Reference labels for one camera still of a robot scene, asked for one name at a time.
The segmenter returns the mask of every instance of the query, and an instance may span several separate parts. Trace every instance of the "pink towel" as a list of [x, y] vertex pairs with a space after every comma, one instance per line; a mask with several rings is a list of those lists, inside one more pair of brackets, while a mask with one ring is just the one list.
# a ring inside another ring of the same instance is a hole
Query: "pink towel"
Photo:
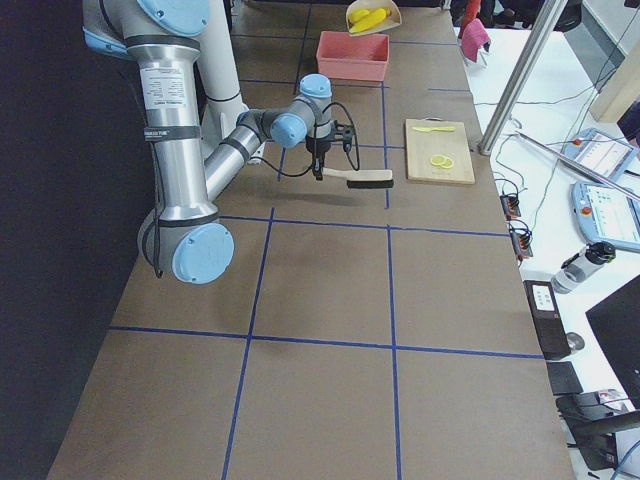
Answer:
[[472, 62], [478, 61], [478, 50], [486, 43], [491, 42], [489, 34], [484, 29], [480, 19], [475, 18], [462, 32], [462, 54]]

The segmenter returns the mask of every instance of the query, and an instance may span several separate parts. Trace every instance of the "wooden cutting board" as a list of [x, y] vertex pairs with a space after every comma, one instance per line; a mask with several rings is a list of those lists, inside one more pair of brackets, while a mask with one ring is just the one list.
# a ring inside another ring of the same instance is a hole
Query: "wooden cutting board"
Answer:
[[[455, 127], [453, 132], [419, 132], [413, 129], [451, 126]], [[476, 183], [464, 123], [407, 119], [405, 132], [409, 180], [463, 185]], [[444, 169], [432, 165], [431, 157], [434, 155], [451, 158], [453, 167]]]

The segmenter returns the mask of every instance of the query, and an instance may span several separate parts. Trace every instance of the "dark background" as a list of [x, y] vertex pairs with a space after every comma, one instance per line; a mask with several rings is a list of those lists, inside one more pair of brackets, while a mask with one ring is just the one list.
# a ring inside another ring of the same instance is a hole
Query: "dark background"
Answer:
[[46, 476], [153, 205], [133, 62], [84, 45], [82, 2], [0, 10], [0, 478]]

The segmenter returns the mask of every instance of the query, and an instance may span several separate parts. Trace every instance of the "white table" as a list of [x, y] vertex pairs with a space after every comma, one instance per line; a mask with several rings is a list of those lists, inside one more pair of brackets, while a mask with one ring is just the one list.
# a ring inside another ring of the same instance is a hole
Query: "white table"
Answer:
[[[495, 105], [483, 104], [495, 104], [499, 101], [529, 33], [489, 30], [491, 47], [485, 57], [488, 65], [484, 66], [479, 61], [477, 64], [469, 62], [466, 66], [467, 78], [483, 129], [495, 110]], [[590, 86], [591, 80], [564, 35], [553, 32], [520, 95], [519, 102], [555, 102], [583, 93], [576, 98], [552, 105], [519, 103], [514, 108], [512, 117], [521, 123], [523, 133], [545, 144], [562, 142], [567, 137], [573, 138], [579, 130], [588, 127], [597, 127], [616, 138], [623, 137], [617, 125], [598, 123], [588, 113], [581, 115], [588, 107], [587, 102], [593, 98], [594, 89], [589, 88]], [[549, 280], [566, 258], [585, 245], [585, 239], [575, 222], [569, 191], [573, 183], [586, 179], [559, 165], [538, 212], [537, 221], [534, 221], [535, 210], [543, 198], [555, 159], [521, 138], [507, 137], [517, 128], [516, 123], [512, 121], [504, 127], [503, 135], [492, 151], [492, 168], [499, 172], [496, 174], [497, 178], [502, 174], [518, 187], [526, 188], [520, 194], [521, 218], [534, 229], [534, 256], [523, 262], [520, 268], [522, 279]], [[502, 152], [499, 153], [503, 141], [505, 142]], [[555, 145], [553, 148], [560, 150], [562, 145]], [[516, 173], [499, 165], [498, 162], [519, 172], [524, 182]], [[640, 162], [634, 160], [629, 168], [640, 171]], [[620, 183], [640, 191], [640, 179], [624, 175]], [[502, 184], [505, 184], [506, 192], [513, 191], [513, 187], [506, 185], [506, 182], [497, 183], [499, 190], [502, 189]], [[565, 330], [580, 334], [586, 342], [584, 350], [565, 359], [573, 363], [585, 392], [606, 388], [624, 391], [591, 331], [585, 312], [639, 273], [640, 254], [618, 250], [617, 257], [611, 264], [606, 265], [576, 290], [567, 295], [556, 295]], [[572, 457], [577, 477], [591, 478], [587, 476], [588, 470], [579, 454], [574, 453]], [[600, 476], [609, 478], [610, 472], [602, 472]]]

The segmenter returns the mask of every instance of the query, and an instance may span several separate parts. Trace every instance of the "pink plastic container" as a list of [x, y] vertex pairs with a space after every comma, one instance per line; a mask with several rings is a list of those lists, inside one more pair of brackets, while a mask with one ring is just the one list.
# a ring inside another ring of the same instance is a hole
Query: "pink plastic container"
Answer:
[[389, 36], [322, 32], [316, 59], [318, 72], [329, 78], [381, 82], [389, 63]]

